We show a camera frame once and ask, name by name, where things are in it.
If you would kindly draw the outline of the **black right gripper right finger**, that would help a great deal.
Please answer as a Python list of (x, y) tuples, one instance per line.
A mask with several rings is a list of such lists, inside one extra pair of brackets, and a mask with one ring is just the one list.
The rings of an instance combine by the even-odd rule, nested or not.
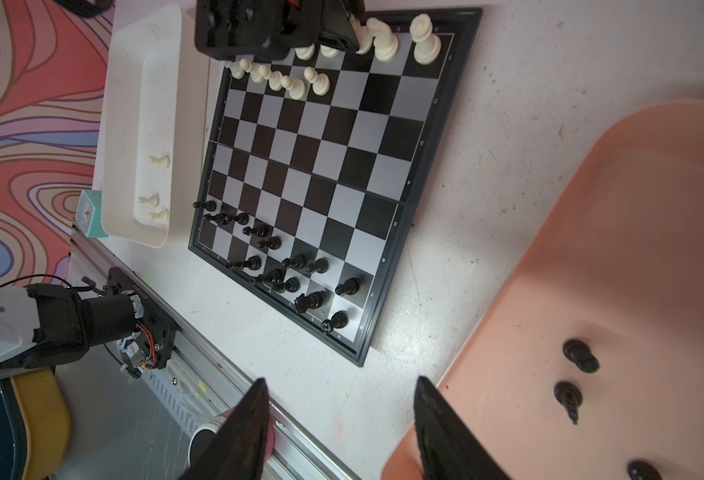
[(425, 376), (416, 382), (414, 412), (424, 479), (509, 479)]

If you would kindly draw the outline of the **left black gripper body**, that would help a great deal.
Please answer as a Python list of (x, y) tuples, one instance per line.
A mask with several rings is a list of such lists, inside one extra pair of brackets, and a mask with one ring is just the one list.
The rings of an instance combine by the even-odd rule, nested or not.
[(354, 52), (360, 43), (353, 22), (365, 14), (359, 0), (204, 0), (196, 4), (195, 46), (217, 60), (252, 55), (269, 62), (317, 44)]

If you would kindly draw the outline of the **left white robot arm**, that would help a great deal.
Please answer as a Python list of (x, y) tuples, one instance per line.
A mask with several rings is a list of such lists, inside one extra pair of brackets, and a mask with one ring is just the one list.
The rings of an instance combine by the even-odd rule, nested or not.
[(162, 341), (138, 293), (84, 300), (62, 276), (88, 204), (102, 233), (162, 248), (192, 227), (209, 60), (199, 2), (0, 1), (0, 370)]

